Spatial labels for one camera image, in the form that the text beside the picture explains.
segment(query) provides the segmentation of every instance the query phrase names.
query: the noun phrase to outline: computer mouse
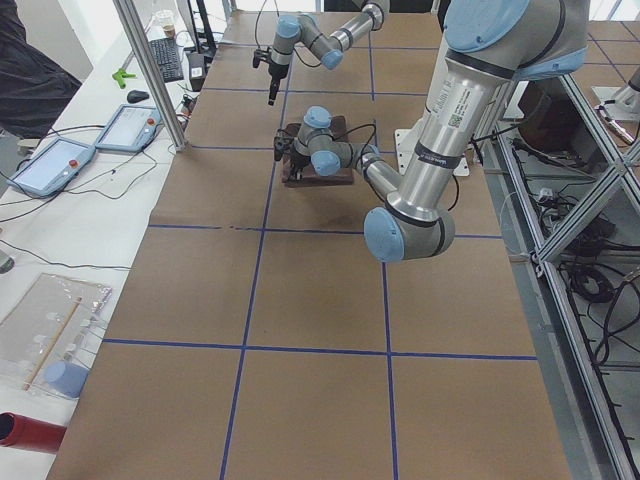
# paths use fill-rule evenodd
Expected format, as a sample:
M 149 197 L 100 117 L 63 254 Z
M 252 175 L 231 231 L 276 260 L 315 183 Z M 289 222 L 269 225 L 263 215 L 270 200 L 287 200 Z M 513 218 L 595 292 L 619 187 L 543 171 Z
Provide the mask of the computer mouse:
M 146 100 L 149 98 L 149 94 L 147 92 L 143 92 L 142 90 L 131 90 L 127 94 L 127 102 L 129 103 L 138 103 L 142 100 Z

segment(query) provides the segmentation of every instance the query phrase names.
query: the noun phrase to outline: green clip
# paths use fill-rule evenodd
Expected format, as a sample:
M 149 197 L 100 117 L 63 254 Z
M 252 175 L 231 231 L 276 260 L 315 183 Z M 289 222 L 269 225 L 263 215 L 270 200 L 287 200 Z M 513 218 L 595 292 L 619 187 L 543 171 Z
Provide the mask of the green clip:
M 136 75 L 135 73 L 127 73 L 124 68 L 120 68 L 116 73 L 111 75 L 111 78 L 113 78 L 116 82 L 118 82 L 118 85 L 120 85 L 120 88 L 125 88 L 126 85 L 124 83 L 124 79 L 136 78 Z

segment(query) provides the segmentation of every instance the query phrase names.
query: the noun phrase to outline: keyboard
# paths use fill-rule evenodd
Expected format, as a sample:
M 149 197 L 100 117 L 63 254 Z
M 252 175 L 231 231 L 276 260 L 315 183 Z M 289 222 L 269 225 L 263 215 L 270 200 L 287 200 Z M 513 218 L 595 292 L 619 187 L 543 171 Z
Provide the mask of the keyboard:
M 184 78 L 180 51 L 173 38 L 150 40 L 149 48 L 151 48 L 151 53 L 160 67 L 160 73 L 162 73 L 162 79 L 165 83 Z

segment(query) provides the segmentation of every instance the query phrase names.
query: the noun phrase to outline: wooden stick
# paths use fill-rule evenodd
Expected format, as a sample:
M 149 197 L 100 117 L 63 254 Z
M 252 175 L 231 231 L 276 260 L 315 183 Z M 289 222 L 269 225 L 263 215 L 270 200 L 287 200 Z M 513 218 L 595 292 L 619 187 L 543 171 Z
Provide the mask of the wooden stick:
M 51 354 L 51 350 L 53 350 L 53 347 L 55 347 L 56 343 L 58 343 L 58 340 L 60 340 L 60 336 L 62 335 L 62 332 L 64 332 L 64 329 L 67 328 L 67 325 L 69 325 L 69 322 L 71 321 L 71 318 L 75 315 L 76 310 L 78 309 L 78 306 L 80 305 L 80 303 L 82 303 L 82 297 L 76 298 L 76 301 L 73 304 L 73 307 L 71 307 L 71 311 L 69 312 L 67 317 L 64 319 L 64 322 L 62 322 L 62 326 L 58 329 L 56 334 L 53 337 L 51 337 L 51 342 L 49 342 L 49 346 L 47 347 L 47 350 L 44 352 L 44 354 L 42 355 L 42 358 L 33 369 L 33 372 L 31 372 L 31 374 L 29 375 L 29 378 L 25 380 L 24 385 L 22 386 L 23 390 L 26 391 L 26 390 L 29 390 L 29 388 L 31 388 L 31 384 L 38 376 L 38 373 L 42 369 L 44 362 L 46 362 L 47 358 L 49 358 L 49 355 Z

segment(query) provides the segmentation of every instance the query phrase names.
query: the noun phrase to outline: robotic arm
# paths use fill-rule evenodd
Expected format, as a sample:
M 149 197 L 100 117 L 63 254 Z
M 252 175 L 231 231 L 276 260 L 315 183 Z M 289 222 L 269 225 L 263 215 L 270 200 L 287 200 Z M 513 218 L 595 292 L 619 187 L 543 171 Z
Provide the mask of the robotic arm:
M 253 52 L 253 68 L 261 62 L 269 65 L 271 84 L 269 105 L 273 105 L 280 90 L 280 81 L 287 78 L 295 44 L 302 42 L 329 70 L 336 68 L 355 42 L 371 31 L 380 30 L 389 13 L 389 0 L 360 0 L 362 12 L 345 23 L 329 37 L 318 28 L 310 15 L 282 15 L 278 19 L 273 47 Z
M 354 167 L 371 184 L 384 208 L 369 212 L 364 230 L 379 260 L 438 255 L 455 234 L 440 198 L 494 92 L 508 81 L 579 68 L 586 56 L 588 11 L 588 0 L 454 0 L 445 19 L 448 73 L 404 176 L 373 147 L 348 149 L 333 142 L 323 133 L 331 116 L 317 107 L 305 116 L 292 156 L 310 157 L 320 175 Z

